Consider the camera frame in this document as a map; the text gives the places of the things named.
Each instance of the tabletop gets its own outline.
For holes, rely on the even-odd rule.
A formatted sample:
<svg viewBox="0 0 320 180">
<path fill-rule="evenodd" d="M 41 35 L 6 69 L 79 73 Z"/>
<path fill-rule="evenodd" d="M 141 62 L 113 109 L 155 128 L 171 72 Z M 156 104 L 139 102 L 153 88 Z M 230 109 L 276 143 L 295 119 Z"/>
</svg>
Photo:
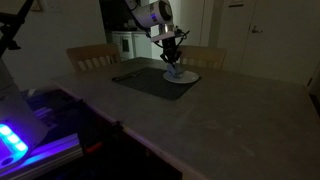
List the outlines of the tabletop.
<svg viewBox="0 0 320 180">
<path fill-rule="evenodd" d="M 170 101 L 111 81 L 137 58 L 52 79 L 190 179 L 320 179 L 319 118 L 302 85 L 184 66 L 201 80 Z"/>
</svg>

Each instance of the glowing blue led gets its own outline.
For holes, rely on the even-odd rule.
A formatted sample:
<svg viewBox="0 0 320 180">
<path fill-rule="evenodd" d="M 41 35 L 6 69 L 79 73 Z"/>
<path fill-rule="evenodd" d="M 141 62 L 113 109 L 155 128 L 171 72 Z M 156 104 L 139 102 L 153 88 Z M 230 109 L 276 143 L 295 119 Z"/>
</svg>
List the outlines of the glowing blue led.
<svg viewBox="0 0 320 180">
<path fill-rule="evenodd" d="M 25 151 L 28 149 L 27 145 L 23 142 L 20 142 L 19 144 L 16 144 L 15 147 L 19 150 L 19 151 Z"/>
<path fill-rule="evenodd" d="M 0 133 L 2 135 L 8 136 L 12 133 L 11 129 L 6 125 L 0 125 Z"/>
<path fill-rule="evenodd" d="M 15 135 L 15 134 L 12 134 L 10 136 L 7 136 L 7 139 L 9 140 L 9 142 L 11 142 L 12 144 L 16 144 L 17 142 L 20 141 L 20 138 Z"/>
</svg>

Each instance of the cabinet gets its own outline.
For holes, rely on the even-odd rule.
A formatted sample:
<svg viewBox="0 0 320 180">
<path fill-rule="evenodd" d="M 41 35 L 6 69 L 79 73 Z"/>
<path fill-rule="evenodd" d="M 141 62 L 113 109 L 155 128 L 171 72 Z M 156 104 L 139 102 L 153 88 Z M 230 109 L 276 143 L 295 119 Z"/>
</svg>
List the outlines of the cabinet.
<svg viewBox="0 0 320 180">
<path fill-rule="evenodd" d="M 151 41 L 145 34 L 134 34 L 136 57 L 151 58 Z"/>
<path fill-rule="evenodd" d="M 112 42 L 118 45 L 121 60 L 135 57 L 132 33 L 112 33 Z"/>
</svg>

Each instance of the chair backrest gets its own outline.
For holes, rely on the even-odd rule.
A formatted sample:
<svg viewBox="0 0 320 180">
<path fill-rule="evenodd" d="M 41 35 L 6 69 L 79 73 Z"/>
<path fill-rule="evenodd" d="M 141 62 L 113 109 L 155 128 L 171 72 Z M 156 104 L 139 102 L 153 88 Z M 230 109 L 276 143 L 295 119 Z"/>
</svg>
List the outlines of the chair backrest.
<svg viewBox="0 0 320 180">
<path fill-rule="evenodd" d="M 67 49 L 66 52 L 77 72 L 120 62 L 120 54 L 116 44 L 75 47 Z"/>
<path fill-rule="evenodd" d="M 180 46 L 180 63 L 221 70 L 226 49 L 198 46 Z"/>
</svg>

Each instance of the black mat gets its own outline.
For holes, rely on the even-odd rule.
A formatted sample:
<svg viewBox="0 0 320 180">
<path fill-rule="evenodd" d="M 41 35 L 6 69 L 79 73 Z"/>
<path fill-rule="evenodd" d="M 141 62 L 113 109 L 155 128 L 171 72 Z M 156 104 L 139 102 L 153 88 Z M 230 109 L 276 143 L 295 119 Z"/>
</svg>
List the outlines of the black mat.
<svg viewBox="0 0 320 180">
<path fill-rule="evenodd" d="M 176 84 L 163 78 L 165 70 L 145 67 L 129 73 L 127 78 L 113 78 L 116 83 L 168 100 L 179 99 L 196 82 Z"/>
</svg>

